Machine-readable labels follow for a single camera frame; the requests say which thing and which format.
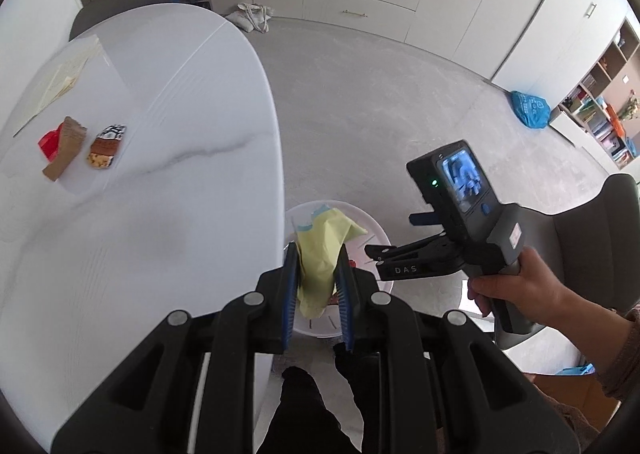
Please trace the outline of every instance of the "forearm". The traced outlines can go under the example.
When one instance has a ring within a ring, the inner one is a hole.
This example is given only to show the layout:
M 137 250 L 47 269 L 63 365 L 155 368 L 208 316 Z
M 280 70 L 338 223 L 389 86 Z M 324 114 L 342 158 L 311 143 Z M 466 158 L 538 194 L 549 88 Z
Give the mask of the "forearm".
M 566 336 L 601 373 L 618 357 L 633 326 L 572 291 L 568 291 L 557 318 L 549 325 Z

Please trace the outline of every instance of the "orange object on shelf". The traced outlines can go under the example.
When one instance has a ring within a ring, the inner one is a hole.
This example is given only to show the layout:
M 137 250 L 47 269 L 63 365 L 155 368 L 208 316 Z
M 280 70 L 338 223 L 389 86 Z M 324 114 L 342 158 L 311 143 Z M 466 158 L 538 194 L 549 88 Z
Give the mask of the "orange object on shelf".
M 621 139 L 625 139 L 626 138 L 625 128 L 622 126 L 622 122 L 618 118 L 618 115 L 616 111 L 613 109 L 613 106 L 611 106 L 611 104 L 607 104 L 606 111 L 611 119 L 611 125 L 613 126 L 613 130 L 616 132 L 616 135 L 618 135 Z

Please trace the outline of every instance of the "gold cabinet handle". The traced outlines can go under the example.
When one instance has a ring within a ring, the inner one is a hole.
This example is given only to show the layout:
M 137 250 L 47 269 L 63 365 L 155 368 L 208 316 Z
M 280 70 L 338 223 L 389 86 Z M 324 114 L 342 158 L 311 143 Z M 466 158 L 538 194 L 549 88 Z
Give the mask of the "gold cabinet handle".
M 596 8 L 598 7 L 597 3 L 592 3 L 589 6 L 589 10 L 587 11 L 587 17 L 590 18 L 591 16 L 593 16 L 593 13 L 596 11 Z
M 359 16 L 361 18 L 368 18 L 369 17 L 366 14 L 360 14 L 359 12 L 351 12 L 350 10 L 343 10 L 342 13 L 343 14 L 351 14 L 352 16 Z

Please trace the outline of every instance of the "yellow paper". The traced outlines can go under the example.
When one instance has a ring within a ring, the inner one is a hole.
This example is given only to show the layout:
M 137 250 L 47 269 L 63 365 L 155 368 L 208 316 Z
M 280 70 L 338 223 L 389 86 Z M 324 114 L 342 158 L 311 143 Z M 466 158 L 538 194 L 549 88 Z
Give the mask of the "yellow paper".
M 298 299 L 304 317 L 322 315 L 334 293 L 334 270 L 342 244 L 366 233 L 338 209 L 322 212 L 310 230 L 297 232 L 303 274 Z

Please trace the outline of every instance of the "black pants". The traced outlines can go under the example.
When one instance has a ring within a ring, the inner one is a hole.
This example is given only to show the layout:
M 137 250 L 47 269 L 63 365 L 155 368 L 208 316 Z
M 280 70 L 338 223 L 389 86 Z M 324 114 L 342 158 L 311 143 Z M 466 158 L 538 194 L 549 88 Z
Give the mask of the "black pants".
M 377 454 L 380 414 L 377 355 L 358 356 L 334 346 L 335 368 L 349 383 L 364 422 L 362 452 Z M 340 422 L 324 407 L 316 381 L 300 368 L 282 374 L 282 393 L 267 436 L 257 454 L 357 454 Z

